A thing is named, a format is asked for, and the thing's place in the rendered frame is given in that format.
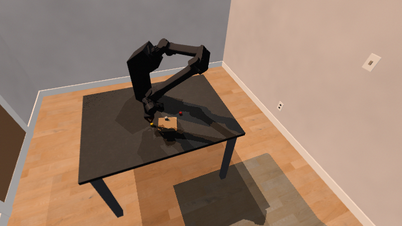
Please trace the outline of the orange square mat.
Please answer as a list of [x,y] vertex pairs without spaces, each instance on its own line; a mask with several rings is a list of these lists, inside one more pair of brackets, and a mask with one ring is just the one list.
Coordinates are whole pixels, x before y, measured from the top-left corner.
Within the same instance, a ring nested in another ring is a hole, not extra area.
[[159,118],[158,132],[177,131],[177,117]]

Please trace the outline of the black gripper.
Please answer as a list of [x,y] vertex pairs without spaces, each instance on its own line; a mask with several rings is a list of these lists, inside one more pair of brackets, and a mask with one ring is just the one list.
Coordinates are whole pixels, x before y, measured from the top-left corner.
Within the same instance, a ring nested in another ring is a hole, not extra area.
[[[154,114],[153,115],[149,115],[149,113],[147,112],[147,110],[144,107],[144,119],[147,120],[149,123],[152,123],[153,119],[154,119]],[[150,120],[151,121],[150,121]]]

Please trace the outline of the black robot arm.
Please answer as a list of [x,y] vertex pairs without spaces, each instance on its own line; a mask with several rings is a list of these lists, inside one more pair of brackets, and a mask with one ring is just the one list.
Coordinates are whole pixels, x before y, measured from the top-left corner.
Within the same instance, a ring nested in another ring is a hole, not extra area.
[[167,91],[174,88],[181,82],[196,74],[202,74],[208,70],[210,52],[204,45],[199,47],[175,44],[165,38],[161,39],[157,46],[147,46],[148,55],[157,61],[161,61],[161,56],[165,53],[167,56],[173,54],[182,54],[193,57],[188,61],[188,66],[167,79],[161,84],[148,90],[145,98],[142,99],[143,106],[153,115],[156,111],[164,111],[164,103],[156,103]]

